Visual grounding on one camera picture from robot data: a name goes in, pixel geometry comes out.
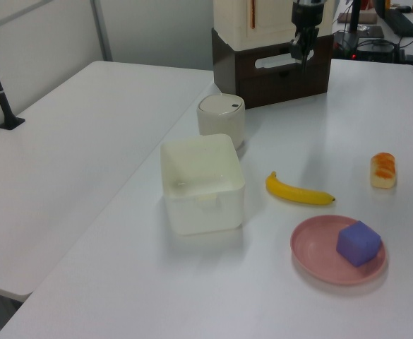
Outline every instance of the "pink plate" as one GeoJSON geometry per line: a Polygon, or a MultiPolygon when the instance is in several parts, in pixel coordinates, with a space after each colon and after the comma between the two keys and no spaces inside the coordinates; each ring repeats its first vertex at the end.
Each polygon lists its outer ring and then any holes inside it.
{"type": "Polygon", "coordinates": [[[294,257],[310,274],[328,283],[354,285],[376,277],[387,262],[383,242],[377,256],[358,268],[336,251],[338,232],[356,221],[319,215],[301,222],[291,235],[294,257]]]}

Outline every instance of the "white square container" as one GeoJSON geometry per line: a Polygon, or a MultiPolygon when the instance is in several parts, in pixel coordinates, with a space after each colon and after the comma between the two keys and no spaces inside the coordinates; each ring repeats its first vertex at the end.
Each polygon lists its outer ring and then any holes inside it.
{"type": "Polygon", "coordinates": [[[244,219],[244,176],[228,135],[161,145],[161,173],[170,225],[178,234],[238,227],[244,219]]]}

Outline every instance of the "white plastic box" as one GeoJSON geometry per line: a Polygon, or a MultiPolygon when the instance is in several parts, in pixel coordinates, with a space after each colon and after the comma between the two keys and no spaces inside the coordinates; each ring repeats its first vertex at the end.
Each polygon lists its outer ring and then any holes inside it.
{"type": "Polygon", "coordinates": [[[165,205],[182,235],[229,230],[244,219],[244,176],[228,135],[197,136],[161,145],[165,205]]]}
{"type": "MultiPolygon", "coordinates": [[[[214,29],[234,51],[290,42],[292,0],[214,0],[214,29]]],[[[332,34],[335,0],[327,0],[319,37],[332,34]]]]}

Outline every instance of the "white lid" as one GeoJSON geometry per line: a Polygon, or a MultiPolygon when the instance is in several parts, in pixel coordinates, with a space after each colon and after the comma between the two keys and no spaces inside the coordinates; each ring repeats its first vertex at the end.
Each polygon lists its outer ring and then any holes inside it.
{"type": "Polygon", "coordinates": [[[224,114],[233,114],[244,104],[244,100],[237,95],[216,94],[210,95],[200,102],[198,108],[205,113],[222,116],[224,114]]]}

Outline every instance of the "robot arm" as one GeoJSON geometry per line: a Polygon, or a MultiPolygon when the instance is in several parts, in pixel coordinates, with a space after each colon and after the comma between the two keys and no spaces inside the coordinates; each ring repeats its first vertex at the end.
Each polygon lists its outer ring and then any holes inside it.
{"type": "Polygon", "coordinates": [[[296,37],[291,41],[289,51],[305,71],[307,57],[318,37],[316,26],[322,22],[326,0],[293,1],[291,21],[296,25],[296,37]]]}

